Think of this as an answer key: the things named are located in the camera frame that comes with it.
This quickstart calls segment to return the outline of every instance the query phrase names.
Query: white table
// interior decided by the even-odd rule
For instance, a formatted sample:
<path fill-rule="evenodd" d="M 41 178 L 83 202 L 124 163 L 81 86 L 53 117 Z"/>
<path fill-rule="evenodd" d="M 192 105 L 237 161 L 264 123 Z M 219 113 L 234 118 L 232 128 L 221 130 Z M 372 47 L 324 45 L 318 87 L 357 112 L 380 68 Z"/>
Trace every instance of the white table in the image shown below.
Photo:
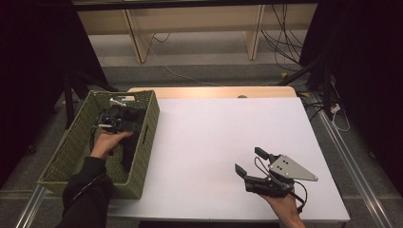
<path fill-rule="evenodd" d="M 109 216 L 275 221 L 269 205 L 246 192 L 235 173 L 237 163 L 248 175 L 263 177 L 254 165 L 258 146 L 275 155 L 286 154 L 318 176 L 318 182 L 301 181 L 308 191 L 303 220 L 350 219 L 299 98 L 159 98 L 158 102 L 160 119 L 143 197 L 113 199 Z M 298 185 L 296 193 L 304 199 Z"/>

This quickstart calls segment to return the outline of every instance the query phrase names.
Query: black sleeve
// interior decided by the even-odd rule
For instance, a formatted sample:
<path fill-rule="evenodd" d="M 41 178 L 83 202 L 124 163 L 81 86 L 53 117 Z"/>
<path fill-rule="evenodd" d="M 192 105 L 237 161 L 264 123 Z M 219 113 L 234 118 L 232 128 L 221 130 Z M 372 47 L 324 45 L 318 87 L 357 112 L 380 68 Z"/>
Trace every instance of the black sleeve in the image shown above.
<path fill-rule="evenodd" d="M 107 206 L 113 184 L 106 175 L 106 161 L 86 157 L 63 192 L 64 212 L 56 227 L 106 227 Z"/>

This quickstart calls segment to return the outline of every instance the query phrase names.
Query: metal rail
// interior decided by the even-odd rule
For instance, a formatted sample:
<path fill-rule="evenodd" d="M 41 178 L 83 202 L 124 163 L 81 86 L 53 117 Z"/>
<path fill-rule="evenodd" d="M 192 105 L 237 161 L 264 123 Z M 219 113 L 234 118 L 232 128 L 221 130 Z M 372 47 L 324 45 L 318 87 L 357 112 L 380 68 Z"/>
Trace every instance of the metal rail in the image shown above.
<path fill-rule="evenodd" d="M 313 93 L 313 102 L 320 102 L 320 98 L 315 92 Z M 332 138 L 340 158 L 343 160 L 344 165 L 350 173 L 350 176 L 352 177 L 359 194 L 367 205 L 367 208 L 377 227 L 393 227 L 393 223 L 386 214 L 382 203 L 376 197 L 373 188 L 368 183 L 364 174 L 361 172 L 359 165 L 356 163 L 354 156 L 346 143 L 343 141 L 343 138 L 339 134 L 338 130 L 334 127 L 332 122 L 327 118 L 323 111 L 320 111 L 320 119 Z"/>
<path fill-rule="evenodd" d="M 16 228 L 30 227 L 46 192 L 47 190 L 44 187 L 39 185 L 36 186 L 24 211 L 17 220 L 17 224 L 15 225 Z"/>

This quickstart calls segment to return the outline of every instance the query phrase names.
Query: basket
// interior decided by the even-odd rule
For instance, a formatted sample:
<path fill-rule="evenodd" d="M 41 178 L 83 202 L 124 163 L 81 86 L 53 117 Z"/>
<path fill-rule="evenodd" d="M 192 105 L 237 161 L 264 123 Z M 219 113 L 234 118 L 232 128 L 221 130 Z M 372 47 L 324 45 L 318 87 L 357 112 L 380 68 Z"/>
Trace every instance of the basket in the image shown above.
<path fill-rule="evenodd" d="M 135 108 L 145 109 L 145 118 L 140 138 L 135 150 L 130 171 L 126 173 L 121 165 L 122 151 L 109 156 L 106 161 L 107 174 L 112 179 L 114 199 L 136 200 L 142 196 L 145 175 L 154 135 L 157 128 L 160 109 L 153 90 L 140 92 L 103 92 L 90 91 L 74 122 L 56 149 L 53 157 L 38 180 L 56 196 L 62 197 L 70 177 L 78 173 L 89 156 L 91 128 L 100 112 L 109 108 L 109 99 L 117 96 L 134 96 L 134 101 L 127 103 Z"/>

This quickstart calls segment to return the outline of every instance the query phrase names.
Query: human hand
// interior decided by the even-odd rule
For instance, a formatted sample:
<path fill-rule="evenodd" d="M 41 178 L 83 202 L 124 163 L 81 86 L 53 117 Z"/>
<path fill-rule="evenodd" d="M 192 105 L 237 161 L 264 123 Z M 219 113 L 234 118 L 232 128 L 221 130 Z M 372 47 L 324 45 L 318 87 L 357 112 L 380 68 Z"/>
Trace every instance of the human hand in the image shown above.
<path fill-rule="evenodd" d="M 260 196 L 270 204 L 273 211 L 278 216 L 278 219 L 285 225 L 285 227 L 305 227 L 299 217 L 296 199 L 293 196 L 291 196 L 290 194 L 287 194 L 287 196 L 285 196 L 284 198 L 270 198 L 263 195 Z"/>
<path fill-rule="evenodd" d="M 125 137 L 129 137 L 133 134 L 131 131 L 120 132 L 113 134 L 102 130 L 98 135 L 97 141 L 94 144 L 94 148 L 91 151 L 91 157 L 106 160 L 109 151 L 116 147 L 119 141 Z"/>

